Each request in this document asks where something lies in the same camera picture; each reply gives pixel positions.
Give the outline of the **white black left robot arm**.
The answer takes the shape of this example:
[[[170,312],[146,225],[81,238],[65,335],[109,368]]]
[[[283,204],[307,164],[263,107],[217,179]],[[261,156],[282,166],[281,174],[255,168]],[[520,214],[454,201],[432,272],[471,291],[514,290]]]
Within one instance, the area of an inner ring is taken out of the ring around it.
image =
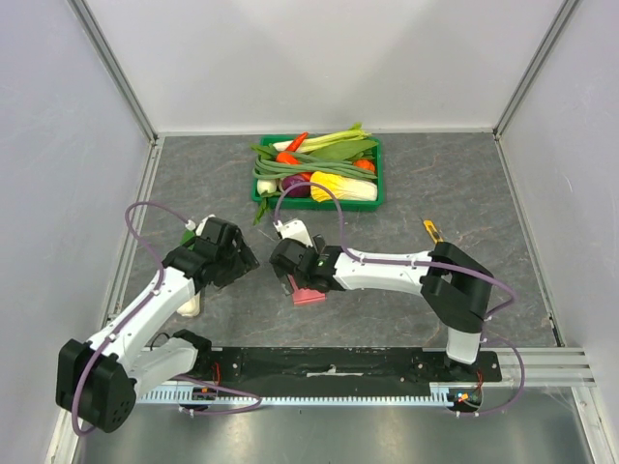
[[[258,266],[239,226],[207,217],[165,256],[153,280],[118,317],[86,341],[67,341],[58,355],[55,400],[70,412],[74,433],[113,432],[136,400],[160,384],[208,376],[212,343],[205,337],[181,330],[158,348],[146,346],[201,290],[223,288]]]

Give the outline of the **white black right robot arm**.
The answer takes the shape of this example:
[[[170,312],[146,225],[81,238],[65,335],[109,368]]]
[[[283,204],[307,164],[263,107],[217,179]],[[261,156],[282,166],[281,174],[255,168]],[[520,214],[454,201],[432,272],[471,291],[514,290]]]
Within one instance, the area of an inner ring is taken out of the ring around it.
[[[378,289],[423,298],[448,328],[445,373],[461,381],[477,370],[494,276],[457,246],[442,242],[430,251],[385,254],[343,246],[319,249],[286,238],[270,264],[278,277],[322,294]]]

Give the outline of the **pink express box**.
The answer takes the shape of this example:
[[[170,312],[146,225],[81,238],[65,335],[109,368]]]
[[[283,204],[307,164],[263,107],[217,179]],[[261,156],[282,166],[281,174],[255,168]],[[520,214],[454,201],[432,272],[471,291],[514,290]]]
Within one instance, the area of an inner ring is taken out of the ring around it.
[[[312,305],[325,300],[326,295],[316,290],[297,288],[292,293],[292,301],[295,305]]]

